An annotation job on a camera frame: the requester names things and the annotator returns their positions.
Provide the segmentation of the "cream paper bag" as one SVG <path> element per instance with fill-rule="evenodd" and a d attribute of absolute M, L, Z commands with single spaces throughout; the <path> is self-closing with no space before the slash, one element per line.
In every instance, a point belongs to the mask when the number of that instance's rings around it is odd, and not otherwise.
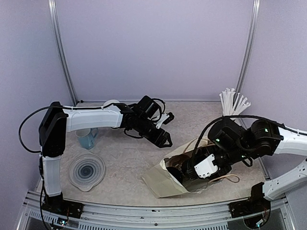
<path fill-rule="evenodd" d="M 224 179 L 239 183 L 235 174 L 226 174 L 216 179 L 185 179 L 179 171 L 179 165 L 191 157 L 196 139 L 183 144 L 165 155 L 159 163 L 143 174 L 142 179 L 156 198 L 166 198 L 187 194 L 200 194 Z"/>

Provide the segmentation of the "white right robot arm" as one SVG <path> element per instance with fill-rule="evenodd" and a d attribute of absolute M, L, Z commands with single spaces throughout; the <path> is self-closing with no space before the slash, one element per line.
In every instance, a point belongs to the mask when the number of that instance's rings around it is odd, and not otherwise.
<path fill-rule="evenodd" d="M 248 129 L 230 117 L 215 120 L 210 126 L 208 144 L 202 147 L 198 141 L 190 153 L 167 164 L 167 171 L 179 183 L 213 183 L 228 175 L 238 162 L 251 167 L 253 160 L 265 158 L 273 178 L 253 186 L 251 198 L 245 202 L 247 211 L 255 213 L 264 205 L 264 199 L 274 200 L 307 180 L 305 131 L 260 117 Z"/>

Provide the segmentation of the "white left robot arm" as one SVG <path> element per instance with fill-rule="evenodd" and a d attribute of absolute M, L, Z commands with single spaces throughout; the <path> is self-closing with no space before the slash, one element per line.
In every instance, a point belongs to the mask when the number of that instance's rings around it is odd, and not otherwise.
<path fill-rule="evenodd" d="M 109 100 L 99 106 L 64 106 L 60 102 L 48 106 L 38 129 L 48 205 L 57 213 L 67 209 L 66 200 L 60 197 L 62 189 L 59 173 L 70 133 L 120 129 L 131 138 L 145 139 L 158 148 L 168 148 L 172 146 L 171 135 L 163 127 L 173 121 L 175 116 L 165 109 L 162 100 L 147 95 L 130 104 Z"/>

